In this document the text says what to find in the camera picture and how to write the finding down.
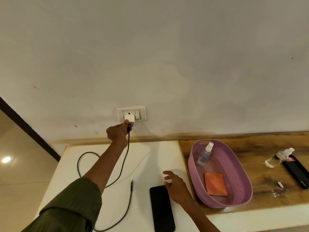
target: purple basket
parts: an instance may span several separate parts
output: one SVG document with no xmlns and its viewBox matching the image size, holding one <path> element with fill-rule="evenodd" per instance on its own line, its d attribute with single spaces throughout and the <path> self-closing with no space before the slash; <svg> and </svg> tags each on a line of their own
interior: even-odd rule
<svg viewBox="0 0 309 232">
<path fill-rule="evenodd" d="M 213 142 L 212 155 L 205 166 L 197 163 L 201 151 Z M 223 142 L 214 139 L 197 141 L 188 161 L 191 180 L 199 199 L 211 208 L 234 207 L 248 203 L 252 198 L 252 185 L 234 152 Z M 222 173 L 227 196 L 209 195 L 205 187 L 204 173 Z"/>
</svg>

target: wooden tabletop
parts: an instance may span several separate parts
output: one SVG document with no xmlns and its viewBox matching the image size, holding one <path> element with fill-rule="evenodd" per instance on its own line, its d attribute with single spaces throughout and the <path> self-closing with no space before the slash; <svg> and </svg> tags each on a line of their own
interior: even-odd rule
<svg viewBox="0 0 309 232">
<path fill-rule="evenodd" d="M 253 197 L 247 204 L 213 209 L 197 197 L 188 171 L 188 159 L 193 144 L 201 139 L 216 139 L 227 144 L 244 167 L 253 187 Z M 309 132 L 204 136 L 195 140 L 179 140 L 187 174 L 195 200 L 205 214 L 237 212 L 309 203 L 309 189 L 303 190 L 281 164 L 275 168 L 265 165 L 265 160 L 278 151 L 294 148 L 293 155 L 309 169 Z"/>
</svg>

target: transparent bottle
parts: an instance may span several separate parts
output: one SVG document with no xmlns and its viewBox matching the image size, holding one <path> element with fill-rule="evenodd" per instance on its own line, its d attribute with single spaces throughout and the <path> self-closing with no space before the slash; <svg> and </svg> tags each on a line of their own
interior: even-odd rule
<svg viewBox="0 0 309 232">
<path fill-rule="evenodd" d="M 207 163 L 207 161 L 211 157 L 211 150 L 212 150 L 213 146 L 214 146 L 214 144 L 212 142 L 210 142 L 207 145 L 207 147 L 201 152 L 201 155 L 200 155 L 200 157 L 197 160 L 197 163 L 199 165 L 204 166 Z"/>
<path fill-rule="evenodd" d="M 284 151 L 279 151 L 272 157 L 270 157 L 268 160 L 265 160 L 265 164 L 270 167 L 276 167 L 277 165 L 281 164 L 283 161 L 285 161 L 290 154 L 294 151 L 293 148 L 286 149 Z"/>
</svg>

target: green sleeve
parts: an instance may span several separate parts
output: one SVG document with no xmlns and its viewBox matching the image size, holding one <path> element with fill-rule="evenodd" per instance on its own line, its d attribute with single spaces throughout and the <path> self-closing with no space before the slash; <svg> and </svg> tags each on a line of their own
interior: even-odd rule
<svg viewBox="0 0 309 232">
<path fill-rule="evenodd" d="M 86 178 L 69 184 L 23 232 L 91 232 L 102 205 L 98 186 Z"/>
</svg>

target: forearm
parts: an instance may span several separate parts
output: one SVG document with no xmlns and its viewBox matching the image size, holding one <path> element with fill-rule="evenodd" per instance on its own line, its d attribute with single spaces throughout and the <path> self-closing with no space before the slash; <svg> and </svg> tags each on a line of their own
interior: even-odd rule
<svg viewBox="0 0 309 232">
<path fill-rule="evenodd" d="M 200 232 L 220 232 L 217 227 L 205 216 L 195 200 L 188 200 L 182 208 L 192 218 Z"/>
<path fill-rule="evenodd" d="M 126 140 L 113 141 L 107 150 L 100 156 L 91 169 L 83 176 L 98 185 L 101 194 L 109 180 L 109 177 L 126 147 Z"/>
</svg>

